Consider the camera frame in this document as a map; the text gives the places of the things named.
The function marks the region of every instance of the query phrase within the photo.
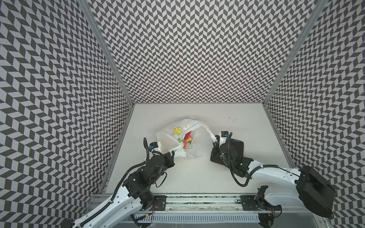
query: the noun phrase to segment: chevron pattern wallpaper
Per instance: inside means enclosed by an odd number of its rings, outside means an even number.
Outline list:
[[[334,227],[365,227],[365,2],[329,0],[269,110],[295,163],[338,189]]]
[[[132,100],[263,101],[317,0],[88,0]]]
[[[80,217],[127,110],[75,0],[0,1],[0,227]]]

